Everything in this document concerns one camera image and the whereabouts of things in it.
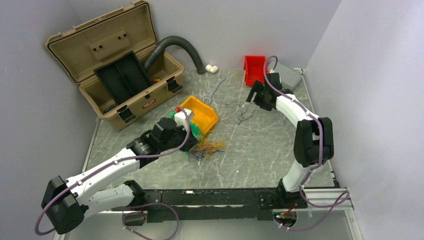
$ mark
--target toolbox latch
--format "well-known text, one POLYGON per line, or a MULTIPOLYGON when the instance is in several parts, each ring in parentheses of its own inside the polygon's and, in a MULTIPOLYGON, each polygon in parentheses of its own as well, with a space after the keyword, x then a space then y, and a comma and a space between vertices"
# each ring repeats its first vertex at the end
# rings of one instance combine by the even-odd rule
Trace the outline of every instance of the toolbox latch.
POLYGON ((172 92, 173 94, 183 88, 183 86, 177 83, 177 81, 175 80, 175 76, 166 80, 166 82, 168 83, 168 91, 172 92))
POLYGON ((127 105, 121 107, 118 109, 118 114, 120 118, 125 122, 128 123, 129 121, 136 118, 136 116, 131 112, 131 110, 128 108, 127 105))

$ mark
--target red plastic container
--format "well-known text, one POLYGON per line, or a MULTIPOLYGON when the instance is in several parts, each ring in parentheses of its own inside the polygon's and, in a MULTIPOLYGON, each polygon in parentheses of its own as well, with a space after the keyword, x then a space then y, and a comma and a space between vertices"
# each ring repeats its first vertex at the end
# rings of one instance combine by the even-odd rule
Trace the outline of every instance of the red plastic container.
POLYGON ((244 81, 246 86, 253 86, 256 80, 261 83, 265 82, 264 64, 266 60, 267 57, 265 56, 244 56, 244 70, 246 70, 244 81))

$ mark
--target gray marble surface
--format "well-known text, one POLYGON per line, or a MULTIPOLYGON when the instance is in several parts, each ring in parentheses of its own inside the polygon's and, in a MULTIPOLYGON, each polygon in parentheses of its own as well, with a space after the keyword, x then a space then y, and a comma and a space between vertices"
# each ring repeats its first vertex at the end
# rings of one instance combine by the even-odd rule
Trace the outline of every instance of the gray marble surface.
MULTIPOLYGON (((210 104, 220 119, 207 139, 225 141, 227 147, 224 152, 217 152, 202 161, 188 161, 188 155, 178 151, 121 177, 112 182, 109 188, 126 180, 136 180, 144 189, 259 188, 277 185, 295 160, 295 127, 275 109, 266 111, 260 108, 254 111, 252 118, 238 124, 240 109, 237 106, 230 107, 236 103, 242 105, 243 111, 248 107, 246 98, 250 87, 244 84, 245 71, 224 69, 221 74, 226 76, 226 81, 220 85, 210 104)), ((188 96, 202 99, 217 81, 218 74, 198 75, 195 70, 186 70, 182 92, 122 131, 115 131, 106 121, 100 121, 87 169, 111 158, 127 143, 151 129, 160 118, 167 117, 188 96)), ((294 93, 311 109, 303 82, 294 93)), ((250 105, 245 115, 250 116, 255 108, 256 105, 250 105)), ((328 163, 312 175, 307 186, 334 186, 328 163)))

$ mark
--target white wall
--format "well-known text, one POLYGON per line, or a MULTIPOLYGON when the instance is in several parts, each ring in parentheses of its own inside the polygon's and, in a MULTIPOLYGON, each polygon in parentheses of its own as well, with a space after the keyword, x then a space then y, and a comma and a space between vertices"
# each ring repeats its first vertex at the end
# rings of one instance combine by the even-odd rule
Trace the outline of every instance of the white wall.
MULTIPOLYGON (((130 0, 70 0, 83 22, 127 6, 130 0)), ((189 40, 205 63, 242 68, 244 55, 277 55, 305 67, 341 0, 150 0, 159 39, 189 40)), ((167 49, 187 68, 188 54, 167 49)))
POLYGON ((82 169, 96 117, 44 47, 79 23, 68 0, 0 1, 1 240, 52 239, 34 233, 47 182, 82 169))
POLYGON ((306 69, 365 239, 424 239, 424 4, 343 0, 306 69))

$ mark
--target metal tool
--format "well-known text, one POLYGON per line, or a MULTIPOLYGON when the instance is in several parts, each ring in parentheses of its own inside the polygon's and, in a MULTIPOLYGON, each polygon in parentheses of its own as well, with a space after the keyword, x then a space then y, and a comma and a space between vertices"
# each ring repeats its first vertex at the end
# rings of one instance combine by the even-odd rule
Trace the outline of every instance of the metal tool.
POLYGON ((210 91, 210 93, 203 98, 203 103, 204 104, 210 104, 210 103, 212 103, 212 96, 217 91, 217 89, 220 86, 220 84, 225 81, 225 79, 226 79, 226 77, 224 75, 219 75, 219 77, 218 77, 218 83, 213 87, 213 89, 210 91))

